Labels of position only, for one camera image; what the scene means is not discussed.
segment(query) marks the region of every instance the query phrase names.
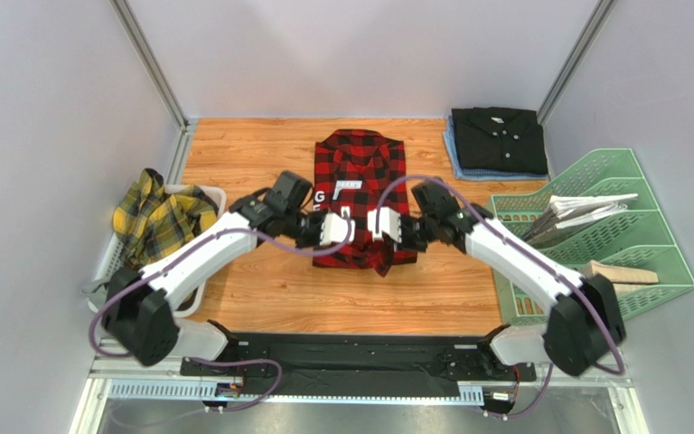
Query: wooden table surface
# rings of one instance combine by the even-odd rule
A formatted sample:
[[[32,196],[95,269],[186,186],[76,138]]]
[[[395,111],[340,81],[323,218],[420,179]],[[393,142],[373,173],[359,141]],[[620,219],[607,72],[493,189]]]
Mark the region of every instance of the wooden table surface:
[[[407,173],[441,176],[475,203],[544,184],[457,181],[441,137],[443,119],[387,118],[201,119],[183,183],[217,185],[229,206],[271,186],[286,169],[312,180],[314,144],[338,128],[372,129],[404,141]],[[408,197],[413,212],[410,191]],[[308,258],[264,245],[209,280],[192,319],[246,332],[413,335],[482,335],[502,322],[489,267],[440,244],[385,278],[373,269],[315,268]]]

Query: folded shirt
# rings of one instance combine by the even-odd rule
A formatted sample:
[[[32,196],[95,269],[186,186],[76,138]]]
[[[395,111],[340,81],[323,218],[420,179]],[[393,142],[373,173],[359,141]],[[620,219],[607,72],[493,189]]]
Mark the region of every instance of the folded shirt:
[[[454,124],[452,117],[446,120],[446,130],[443,133],[445,150],[454,169],[454,178],[465,181],[525,181],[533,179],[548,179],[547,175],[528,174],[521,172],[502,172],[490,169],[463,169],[459,165],[454,143]]]
[[[517,108],[455,108],[454,143],[463,169],[548,174],[537,112]]]
[[[336,253],[313,258],[316,267],[375,269],[384,277],[391,266],[417,262],[413,250],[395,251],[375,241],[368,212],[376,208],[387,186],[406,174],[403,142],[365,129],[338,129],[315,144],[313,210],[341,214],[346,208],[355,220],[354,240]],[[390,192],[384,206],[408,214],[406,185]]]

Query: black cloth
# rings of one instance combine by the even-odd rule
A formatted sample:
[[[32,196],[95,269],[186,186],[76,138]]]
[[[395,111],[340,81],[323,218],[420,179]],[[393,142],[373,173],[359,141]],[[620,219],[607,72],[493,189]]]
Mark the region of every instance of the black cloth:
[[[463,169],[546,175],[548,159],[537,112],[517,108],[454,108],[454,141]]]

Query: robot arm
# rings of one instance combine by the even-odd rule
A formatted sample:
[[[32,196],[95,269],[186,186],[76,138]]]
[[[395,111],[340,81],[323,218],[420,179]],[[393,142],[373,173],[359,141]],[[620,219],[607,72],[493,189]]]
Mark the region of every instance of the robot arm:
[[[147,283],[111,305],[102,326],[144,366],[169,355],[216,359],[228,343],[226,329],[173,317],[195,287],[258,247],[261,234],[268,239],[286,235],[300,248],[344,241],[348,233],[352,241],[354,230],[348,227],[354,227],[353,221],[301,211],[311,188],[304,178],[284,172],[264,199],[254,194],[239,199],[210,229],[167,258],[139,271],[118,270],[109,281],[107,302],[139,280]]]
[[[441,185],[425,181],[411,192],[422,217],[415,219],[383,207],[379,232],[371,230],[375,239],[387,236],[401,249],[419,251],[425,251],[431,241],[454,245],[502,273],[549,312],[547,325],[502,325],[478,344],[490,356],[487,363],[494,368],[552,362],[564,373],[578,376],[610,351],[590,312],[567,283],[591,302],[615,344],[625,339],[623,318],[609,280],[602,276],[585,279],[577,271],[557,264],[513,235],[490,212],[473,204],[489,223],[487,228],[460,208],[454,196]],[[375,219],[375,212],[370,212],[369,222]]]

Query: yellow plaid shirt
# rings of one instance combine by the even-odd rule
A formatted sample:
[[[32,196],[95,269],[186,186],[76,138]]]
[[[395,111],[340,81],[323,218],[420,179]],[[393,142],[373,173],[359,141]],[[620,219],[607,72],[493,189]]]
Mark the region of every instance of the yellow plaid shirt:
[[[166,194],[154,169],[141,172],[115,210],[115,234],[123,244],[123,264],[132,269],[179,250],[217,220],[218,205],[196,185]]]

